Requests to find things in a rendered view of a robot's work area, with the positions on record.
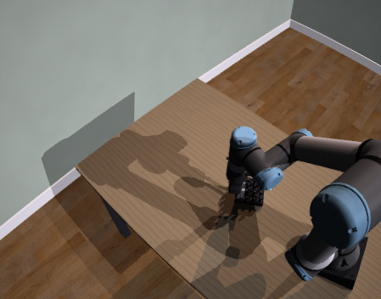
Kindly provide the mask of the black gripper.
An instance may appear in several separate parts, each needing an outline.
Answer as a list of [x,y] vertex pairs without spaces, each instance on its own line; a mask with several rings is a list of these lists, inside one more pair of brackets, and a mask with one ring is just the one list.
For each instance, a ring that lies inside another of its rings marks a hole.
[[[238,199],[243,199],[244,197],[244,185],[247,180],[249,173],[244,169],[243,166],[233,165],[227,156],[227,180],[230,182],[228,193],[238,195]],[[235,173],[236,172],[236,173]],[[243,186],[242,186],[243,185]]]

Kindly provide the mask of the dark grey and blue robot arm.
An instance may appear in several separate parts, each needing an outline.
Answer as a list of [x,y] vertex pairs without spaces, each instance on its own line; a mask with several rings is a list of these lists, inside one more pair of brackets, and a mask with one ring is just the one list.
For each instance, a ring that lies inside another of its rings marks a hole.
[[314,197],[310,206],[314,228],[284,255],[303,281],[324,268],[353,267],[360,255],[359,242],[381,221],[381,140],[319,138],[301,128],[267,152],[256,141],[253,129],[237,127],[228,158],[264,190],[276,187],[282,171],[296,161],[344,172]]

